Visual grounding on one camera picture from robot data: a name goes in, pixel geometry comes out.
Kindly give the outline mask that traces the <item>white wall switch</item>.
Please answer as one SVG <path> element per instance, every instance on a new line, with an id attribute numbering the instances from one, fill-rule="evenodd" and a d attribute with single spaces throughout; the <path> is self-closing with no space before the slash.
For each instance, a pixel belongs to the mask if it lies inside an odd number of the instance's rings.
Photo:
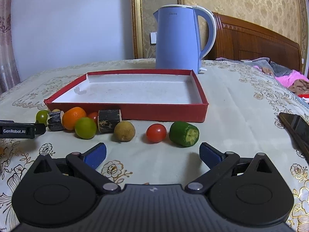
<path id="1" fill-rule="evenodd" d="M 150 44 L 155 45 L 157 43 L 157 32 L 150 32 Z"/>

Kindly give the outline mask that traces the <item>blue electric kettle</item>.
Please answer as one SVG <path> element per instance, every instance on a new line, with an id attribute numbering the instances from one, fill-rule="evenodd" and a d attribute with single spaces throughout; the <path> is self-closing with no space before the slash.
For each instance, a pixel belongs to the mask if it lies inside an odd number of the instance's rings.
<path id="1" fill-rule="evenodd" d="M 158 24 L 155 67 L 200 72 L 202 59 L 211 51 L 217 27 L 214 14 L 201 6 L 165 5 L 154 17 Z M 201 47 L 199 17 L 208 25 L 208 40 Z"/>

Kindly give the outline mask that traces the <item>green tomato with star calyx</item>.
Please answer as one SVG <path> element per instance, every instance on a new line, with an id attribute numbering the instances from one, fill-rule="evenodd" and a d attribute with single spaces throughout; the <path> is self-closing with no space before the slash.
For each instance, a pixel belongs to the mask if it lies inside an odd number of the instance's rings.
<path id="1" fill-rule="evenodd" d="M 36 114 L 36 123 L 47 125 L 47 119 L 49 116 L 49 111 L 47 110 L 40 110 Z"/>

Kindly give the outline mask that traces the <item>red cherry tomato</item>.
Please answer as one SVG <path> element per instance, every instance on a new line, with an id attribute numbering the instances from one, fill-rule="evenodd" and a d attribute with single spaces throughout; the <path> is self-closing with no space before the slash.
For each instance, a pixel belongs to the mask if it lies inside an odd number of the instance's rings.
<path id="1" fill-rule="evenodd" d="M 165 139 L 167 134 L 166 127 L 161 124 L 152 124 L 146 131 L 146 137 L 150 142 L 158 143 Z"/>
<path id="2" fill-rule="evenodd" d="M 92 119 L 94 123 L 98 124 L 98 112 L 89 113 L 87 117 Z"/>

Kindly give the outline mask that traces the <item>wooden bed headboard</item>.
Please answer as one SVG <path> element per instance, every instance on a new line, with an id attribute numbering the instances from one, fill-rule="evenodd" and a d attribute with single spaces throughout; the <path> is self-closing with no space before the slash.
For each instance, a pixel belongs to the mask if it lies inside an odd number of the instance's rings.
<path id="1" fill-rule="evenodd" d="M 267 57 L 291 70 L 301 71 L 299 44 L 262 26 L 214 13 L 217 34 L 209 60 L 253 60 Z"/>

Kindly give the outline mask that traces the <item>red shallow cardboard box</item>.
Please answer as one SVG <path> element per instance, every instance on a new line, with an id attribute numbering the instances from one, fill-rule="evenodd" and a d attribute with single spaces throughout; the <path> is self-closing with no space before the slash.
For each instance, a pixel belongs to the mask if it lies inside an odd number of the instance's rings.
<path id="1" fill-rule="evenodd" d="M 192 70 L 132 69 L 88 72 L 44 100 L 64 112 L 119 109 L 123 119 L 202 123 L 208 101 Z"/>

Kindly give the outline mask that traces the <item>green cucumber piece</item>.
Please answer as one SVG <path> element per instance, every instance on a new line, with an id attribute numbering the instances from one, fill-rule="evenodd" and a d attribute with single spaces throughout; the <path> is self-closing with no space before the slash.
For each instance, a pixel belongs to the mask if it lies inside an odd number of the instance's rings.
<path id="1" fill-rule="evenodd" d="M 191 147 L 199 139 L 199 129 L 187 122 L 174 122 L 169 130 L 169 139 L 177 145 Z"/>

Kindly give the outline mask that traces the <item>black smartphone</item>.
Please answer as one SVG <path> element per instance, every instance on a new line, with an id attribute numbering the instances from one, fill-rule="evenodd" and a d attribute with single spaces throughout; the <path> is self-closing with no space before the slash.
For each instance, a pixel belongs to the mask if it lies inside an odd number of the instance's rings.
<path id="1" fill-rule="evenodd" d="M 308 123 L 297 114 L 279 113 L 278 118 L 308 162 Z"/>

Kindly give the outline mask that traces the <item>pile of clothes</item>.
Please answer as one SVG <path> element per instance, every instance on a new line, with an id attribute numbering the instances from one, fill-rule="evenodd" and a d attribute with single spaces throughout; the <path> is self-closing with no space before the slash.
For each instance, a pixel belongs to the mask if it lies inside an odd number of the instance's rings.
<path id="1" fill-rule="evenodd" d="M 254 67 L 264 74 L 275 78 L 279 84 L 301 98 L 305 104 L 308 105 L 308 78 L 296 70 L 291 70 L 285 66 L 270 61 L 270 59 L 267 57 L 240 61 L 226 58 L 217 58 L 216 61 L 243 63 Z"/>

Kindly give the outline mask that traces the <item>pink patterned curtain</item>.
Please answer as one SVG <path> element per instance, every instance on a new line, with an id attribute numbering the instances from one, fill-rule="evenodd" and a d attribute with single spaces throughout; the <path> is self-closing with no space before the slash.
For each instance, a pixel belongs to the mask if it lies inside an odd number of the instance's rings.
<path id="1" fill-rule="evenodd" d="M 0 76 L 1 93 L 4 93 L 20 83 L 14 50 L 12 45 L 12 25 L 11 25 L 11 4 L 12 0 L 1 0 L 0 14 Z"/>

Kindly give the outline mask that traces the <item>orange mandarin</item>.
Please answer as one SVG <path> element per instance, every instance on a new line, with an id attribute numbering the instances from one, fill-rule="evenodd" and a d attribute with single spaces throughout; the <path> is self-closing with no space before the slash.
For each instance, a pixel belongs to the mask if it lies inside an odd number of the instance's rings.
<path id="1" fill-rule="evenodd" d="M 62 125 L 66 130 L 72 131 L 76 122 L 86 117 L 86 111 L 81 107 L 74 107 L 63 114 Z"/>

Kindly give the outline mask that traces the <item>green lime fruit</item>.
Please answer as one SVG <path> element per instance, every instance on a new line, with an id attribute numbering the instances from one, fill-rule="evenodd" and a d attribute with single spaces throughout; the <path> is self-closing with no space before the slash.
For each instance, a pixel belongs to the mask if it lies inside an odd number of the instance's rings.
<path id="1" fill-rule="evenodd" d="M 74 126 L 76 135 L 82 139 L 92 139 L 97 132 L 97 126 L 92 118 L 82 117 Z"/>

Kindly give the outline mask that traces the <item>brown longan fruit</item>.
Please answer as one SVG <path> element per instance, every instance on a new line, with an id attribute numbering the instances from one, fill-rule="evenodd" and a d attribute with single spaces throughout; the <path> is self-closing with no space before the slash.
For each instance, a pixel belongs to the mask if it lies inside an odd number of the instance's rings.
<path id="1" fill-rule="evenodd" d="M 135 136 L 136 130 L 134 125 L 129 121 L 119 122 L 114 129 L 114 136 L 120 142 L 131 141 Z"/>

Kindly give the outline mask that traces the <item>long dark sugarcane piece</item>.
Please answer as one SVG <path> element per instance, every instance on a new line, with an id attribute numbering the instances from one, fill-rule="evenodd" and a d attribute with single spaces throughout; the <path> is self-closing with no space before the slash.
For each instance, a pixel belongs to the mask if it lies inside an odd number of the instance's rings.
<path id="1" fill-rule="evenodd" d="M 122 121 L 120 109 L 108 109 L 98 111 L 98 130 L 100 133 L 111 133 L 118 123 Z"/>

